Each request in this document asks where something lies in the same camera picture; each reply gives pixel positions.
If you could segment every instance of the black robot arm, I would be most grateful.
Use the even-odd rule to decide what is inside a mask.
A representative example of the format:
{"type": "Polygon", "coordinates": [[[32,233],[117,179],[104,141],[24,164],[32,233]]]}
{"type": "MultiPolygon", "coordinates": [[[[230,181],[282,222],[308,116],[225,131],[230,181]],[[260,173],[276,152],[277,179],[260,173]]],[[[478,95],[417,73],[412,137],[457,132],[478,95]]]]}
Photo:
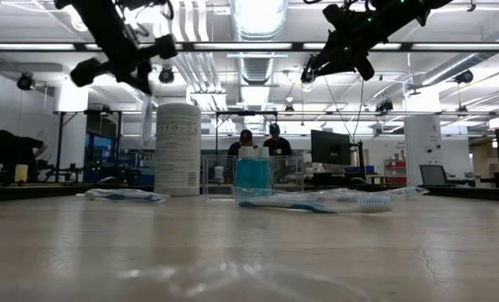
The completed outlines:
{"type": "Polygon", "coordinates": [[[137,35],[124,23],[120,12],[124,7],[168,4],[169,0],[125,0],[114,3],[112,0],[55,0],[55,6],[62,9],[72,5],[81,20],[91,32],[96,44],[104,51],[109,61],[101,63],[95,58],[82,61],[70,73],[70,78],[78,87],[91,84],[99,75],[111,73],[117,81],[128,83],[144,93],[151,94],[148,86],[148,73],[152,70],[149,60],[159,55],[169,59],[178,53],[171,35],[165,35],[154,44],[139,48],[137,35]]]}
{"type": "Polygon", "coordinates": [[[424,26],[431,9],[452,0],[367,0],[375,11],[351,11],[349,7],[356,1],[350,0],[342,7],[331,4],[324,8],[325,19],[335,30],[329,32],[320,53],[309,57],[301,75],[303,83],[310,83],[318,76],[347,71],[359,72],[365,81],[371,79],[374,69],[367,56],[372,47],[387,43],[391,34],[415,19],[424,26]]]}

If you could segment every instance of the laptop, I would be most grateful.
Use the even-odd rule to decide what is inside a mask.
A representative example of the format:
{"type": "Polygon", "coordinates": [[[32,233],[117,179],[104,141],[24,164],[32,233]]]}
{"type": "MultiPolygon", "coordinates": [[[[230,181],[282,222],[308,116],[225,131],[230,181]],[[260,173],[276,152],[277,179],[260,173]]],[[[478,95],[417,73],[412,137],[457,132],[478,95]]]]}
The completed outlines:
{"type": "Polygon", "coordinates": [[[423,177],[423,186],[454,187],[447,180],[442,165],[420,164],[420,174],[423,177]]]}

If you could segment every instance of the yellow object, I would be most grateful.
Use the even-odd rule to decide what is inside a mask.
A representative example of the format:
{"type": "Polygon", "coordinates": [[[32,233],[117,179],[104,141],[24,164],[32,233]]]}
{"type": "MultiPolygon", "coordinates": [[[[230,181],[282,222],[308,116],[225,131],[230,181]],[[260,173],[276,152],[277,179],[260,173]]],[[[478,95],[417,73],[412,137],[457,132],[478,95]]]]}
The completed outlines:
{"type": "Polygon", "coordinates": [[[17,164],[14,170],[14,181],[28,181],[28,166],[26,164],[17,164]]]}

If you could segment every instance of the cap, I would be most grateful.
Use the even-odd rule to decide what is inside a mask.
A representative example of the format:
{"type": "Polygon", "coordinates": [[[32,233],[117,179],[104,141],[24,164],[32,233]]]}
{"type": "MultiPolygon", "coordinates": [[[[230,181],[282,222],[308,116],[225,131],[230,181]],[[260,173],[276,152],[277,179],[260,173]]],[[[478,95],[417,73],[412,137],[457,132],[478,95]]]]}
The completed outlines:
{"type": "Polygon", "coordinates": [[[272,135],[274,135],[274,134],[280,134],[281,133],[281,128],[276,123],[270,124],[269,125],[269,133],[272,134],[272,135]]]}
{"type": "Polygon", "coordinates": [[[243,143],[250,143],[252,142],[252,132],[251,130],[242,130],[240,132],[240,142],[243,142],[243,143]]]}
{"type": "Polygon", "coordinates": [[[258,147],[257,148],[257,158],[269,159],[269,148],[268,147],[258,147]]]}
{"type": "Polygon", "coordinates": [[[240,152],[238,152],[238,157],[240,158],[253,158],[254,156],[255,152],[252,147],[242,146],[240,152]]]}

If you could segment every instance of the table surface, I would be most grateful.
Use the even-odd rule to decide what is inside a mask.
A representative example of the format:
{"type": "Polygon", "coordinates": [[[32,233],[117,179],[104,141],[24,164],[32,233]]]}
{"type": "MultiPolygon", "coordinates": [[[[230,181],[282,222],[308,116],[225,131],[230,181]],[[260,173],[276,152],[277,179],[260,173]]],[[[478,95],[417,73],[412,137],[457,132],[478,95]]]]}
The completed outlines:
{"type": "Polygon", "coordinates": [[[234,261],[324,274],[381,300],[499,301],[499,202],[424,196],[393,206],[367,216],[201,197],[0,202],[0,300],[164,301],[163,289],[132,291],[113,276],[234,261]]]}

